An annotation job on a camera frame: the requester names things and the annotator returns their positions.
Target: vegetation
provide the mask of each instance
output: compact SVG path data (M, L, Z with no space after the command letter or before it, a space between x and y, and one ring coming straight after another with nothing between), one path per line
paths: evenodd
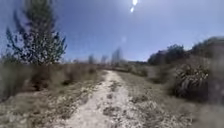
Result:
M14 22L18 33L6 30L8 48L20 61L34 65L49 65L57 62L65 53L65 38L55 30L55 16L49 0L26 0L23 14L27 22L21 23L17 13Z
M25 20L14 12L16 31L6 29L7 50L0 59L0 101L21 91L53 89L95 75L93 56L88 62L59 62L66 44L55 29L52 2L25 0L22 8Z
M187 52L183 46L172 45L167 50L158 51L152 54L148 59L148 63L151 65L170 64L174 61L181 60L187 57Z
M197 55L206 58L214 58L217 54L223 54L224 39L213 37L205 40L202 43L195 44L190 50L192 55Z
M186 64L179 70L171 83L170 93L189 100L207 101L210 84L209 69L202 65L193 68L190 64Z

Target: foliage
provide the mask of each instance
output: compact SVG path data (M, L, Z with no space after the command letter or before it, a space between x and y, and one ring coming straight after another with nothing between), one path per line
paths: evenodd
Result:
M192 67L183 65L173 82L171 82L170 93L194 101L207 101L209 95L210 70L199 65Z
M3 55L0 62L0 101L21 91L30 75L29 67L19 63L10 54Z
M213 37L205 40L204 42L195 44L190 50L190 53L193 55L198 55L206 58L213 58L218 54L223 54L224 48L224 39Z
M155 76L150 77L149 80L156 84L163 84L167 82L170 67L168 65L160 65L155 68Z
M122 51L121 49L117 49L114 51L111 57L111 64L113 66L119 66L123 61Z
M14 22L18 33L6 30L8 48L13 55L25 63L49 65L64 54L65 38L55 31L55 17L49 0L26 0L23 9L27 23L21 24L16 12Z
M73 82L82 80L86 76L97 72L95 65L82 62L64 64L62 65L62 70L65 75L65 80L62 83L63 85L72 84Z
M187 53L183 46L172 45L167 50L158 51L152 54L148 59L148 63L151 65L170 64L174 61L184 59L187 57Z

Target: dirt road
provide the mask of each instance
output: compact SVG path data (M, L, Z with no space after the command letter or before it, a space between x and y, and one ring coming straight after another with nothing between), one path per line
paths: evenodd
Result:
M138 110L123 84L115 72L107 71L88 102L65 121L65 128L141 128Z

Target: roadside vegetation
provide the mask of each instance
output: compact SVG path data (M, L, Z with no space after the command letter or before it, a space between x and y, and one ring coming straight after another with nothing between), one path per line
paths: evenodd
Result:
M212 37L185 50L172 45L147 62L120 61L113 69L162 84L167 94L194 102L224 103L222 37Z
M87 61L62 62L67 45L55 29L54 2L24 0L12 17L15 28L6 29L7 48L0 58L0 127L51 127L55 119L68 118L73 103L86 101L87 92L101 80L93 55Z

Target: dry shrub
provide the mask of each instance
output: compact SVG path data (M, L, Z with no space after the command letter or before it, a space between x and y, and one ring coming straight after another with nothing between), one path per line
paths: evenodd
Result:
M170 83L170 94L193 101L207 101L209 95L209 75L210 70L207 67L182 65L177 70L173 82Z
M0 65L0 101L16 95L30 77L31 69L23 64L7 62Z
M79 81L87 75L96 73L97 67L87 63L75 63L63 65L66 80L63 85L68 85L73 82Z
M44 88L48 88L50 84L51 67L50 66L35 66L33 67L33 73L30 78L30 86L34 91L41 91Z
M170 70L171 67L169 65L157 66L155 67L155 76L149 78L149 80L156 84L163 84L167 82Z
M137 64L126 64L127 72L130 72L135 75L147 77L148 69L145 66L137 65Z

